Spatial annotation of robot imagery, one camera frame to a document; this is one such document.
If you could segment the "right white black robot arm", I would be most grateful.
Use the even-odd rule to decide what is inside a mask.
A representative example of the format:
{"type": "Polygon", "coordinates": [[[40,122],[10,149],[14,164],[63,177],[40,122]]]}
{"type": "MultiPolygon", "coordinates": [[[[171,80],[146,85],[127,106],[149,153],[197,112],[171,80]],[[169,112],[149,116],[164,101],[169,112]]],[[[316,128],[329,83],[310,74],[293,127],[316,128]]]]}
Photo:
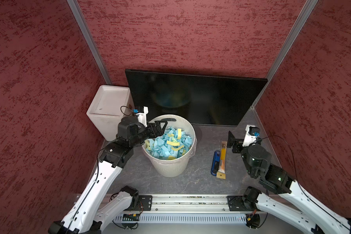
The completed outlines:
{"type": "Polygon", "coordinates": [[[351,218],[338,215],[312,196],[284,169],[271,163],[272,155],[261,145],[260,129],[248,125],[243,139],[228,133],[227,148],[240,154],[251,178],[258,179],[267,191],[292,204],[282,204],[249,186],[242,196],[228,200],[231,209],[262,211],[271,214],[305,234],[351,234],[351,218]]]}

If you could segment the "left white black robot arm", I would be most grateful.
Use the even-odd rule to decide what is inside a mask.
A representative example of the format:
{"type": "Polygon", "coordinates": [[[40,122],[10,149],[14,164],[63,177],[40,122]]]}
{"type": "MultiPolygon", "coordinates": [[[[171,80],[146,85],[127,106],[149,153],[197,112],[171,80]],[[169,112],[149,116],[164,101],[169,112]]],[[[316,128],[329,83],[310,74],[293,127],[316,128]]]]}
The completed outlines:
{"type": "Polygon", "coordinates": [[[175,121],[175,118],[164,118],[147,123],[138,116],[122,118],[116,139],[98,156],[96,171],[82,195],[62,220],[51,224],[48,232],[100,234],[118,214],[135,207],[138,192],[126,186],[104,208],[99,208],[112,183],[134,154],[134,148],[141,146],[147,139],[162,136],[167,124],[175,121]]]}

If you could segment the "yellow sticky note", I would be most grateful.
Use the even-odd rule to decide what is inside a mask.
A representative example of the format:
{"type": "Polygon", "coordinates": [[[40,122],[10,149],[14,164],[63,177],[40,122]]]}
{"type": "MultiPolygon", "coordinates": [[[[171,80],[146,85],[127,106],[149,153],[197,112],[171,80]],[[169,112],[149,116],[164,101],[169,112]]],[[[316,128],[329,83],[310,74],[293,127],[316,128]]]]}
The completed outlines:
{"type": "Polygon", "coordinates": [[[171,146],[180,146],[180,143],[178,141],[167,141],[167,144],[168,145],[171,145],[171,146]]]}
{"type": "Polygon", "coordinates": [[[150,143],[150,141],[146,140],[145,144],[146,144],[146,150],[151,150],[151,143],[150,143]]]}
{"type": "Polygon", "coordinates": [[[181,139],[182,137],[182,130],[180,128],[178,128],[177,130],[177,139],[181,139]]]}
{"type": "Polygon", "coordinates": [[[171,146],[171,150],[173,150],[173,151],[180,151],[180,150],[184,150],[184,149],[185,149],[185,145],[171,146]]]}

